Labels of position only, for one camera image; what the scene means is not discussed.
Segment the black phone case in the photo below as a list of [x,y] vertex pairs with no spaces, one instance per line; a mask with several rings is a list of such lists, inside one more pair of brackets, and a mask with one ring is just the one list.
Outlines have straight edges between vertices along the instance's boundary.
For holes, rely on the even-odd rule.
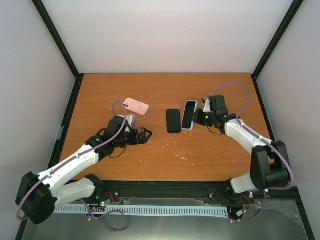
[[181,132],[181,115],[179,109],[168,109],[166,111],[166,125],[169,134]]

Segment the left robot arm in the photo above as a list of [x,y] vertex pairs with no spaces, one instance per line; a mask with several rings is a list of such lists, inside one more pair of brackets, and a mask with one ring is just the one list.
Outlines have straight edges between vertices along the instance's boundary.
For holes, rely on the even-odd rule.
[[20,182],[15,203],[24,219],[35,225],[46,221],[56,209],[71,202],[90,198],[99,201],[104,195],[104,184],[94,174],[73,183],[73,177],[113,154],[116,148],[146,144],[152,132],[144,127],[134,129],[136,117],[118,115],[106,128],[90,137],[75,153],[38,174],[26,173]]

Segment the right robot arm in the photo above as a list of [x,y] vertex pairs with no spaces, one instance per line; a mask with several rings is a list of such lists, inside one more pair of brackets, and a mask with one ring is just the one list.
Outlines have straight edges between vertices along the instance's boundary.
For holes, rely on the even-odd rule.
[[288,190],[294,183],[286,145],[251,129],[237,114],[229,113],[223,95],[202,99],[202,109],[193,114],[194,123],[215,127],[234,139],[250,155],[250,171],[230,179],[233,194],[263,190]]

